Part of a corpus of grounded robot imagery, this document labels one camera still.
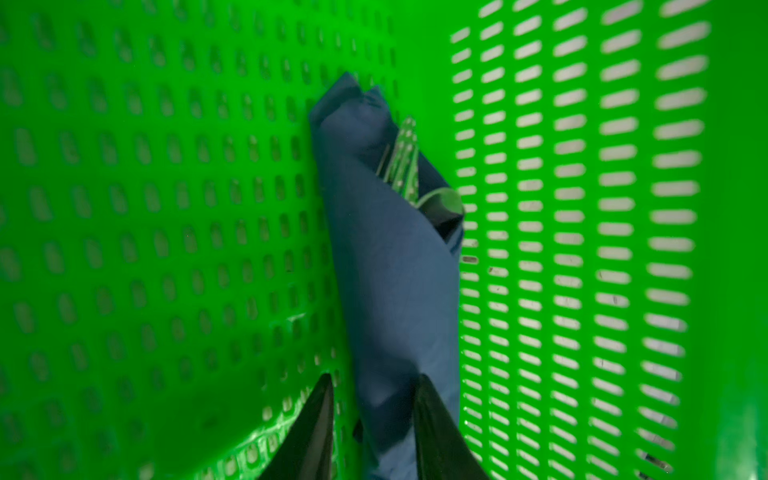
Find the silver fork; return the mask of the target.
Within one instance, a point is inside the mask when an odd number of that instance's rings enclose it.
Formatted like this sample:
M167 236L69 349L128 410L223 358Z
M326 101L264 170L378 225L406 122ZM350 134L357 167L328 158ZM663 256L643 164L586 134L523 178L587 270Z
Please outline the silver fork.
M387 144L376 175L412 205L417 203L419 141L416 121L408 116L400 125L393 143Z

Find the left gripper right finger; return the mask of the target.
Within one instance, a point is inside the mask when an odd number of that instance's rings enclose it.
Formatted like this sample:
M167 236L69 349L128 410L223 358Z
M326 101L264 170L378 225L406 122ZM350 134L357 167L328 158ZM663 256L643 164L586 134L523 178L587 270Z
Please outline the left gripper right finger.
M416 383L413 424L419 480L489 479L425 374Z

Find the green plastic basket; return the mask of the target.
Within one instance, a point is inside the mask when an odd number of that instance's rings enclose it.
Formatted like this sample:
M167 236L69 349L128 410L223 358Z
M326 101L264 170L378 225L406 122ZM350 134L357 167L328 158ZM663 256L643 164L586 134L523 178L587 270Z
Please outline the green plastic basket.
M462 196L489 477L766 477L765 2L5 1L3 478L257 478L323 373L360 477L344 73Z

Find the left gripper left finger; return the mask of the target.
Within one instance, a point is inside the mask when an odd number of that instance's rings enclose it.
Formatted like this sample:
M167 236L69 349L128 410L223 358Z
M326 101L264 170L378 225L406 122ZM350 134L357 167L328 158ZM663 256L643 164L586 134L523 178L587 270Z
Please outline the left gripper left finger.
M320 376L301 413L260 480L329 480L333 452L334 387Z

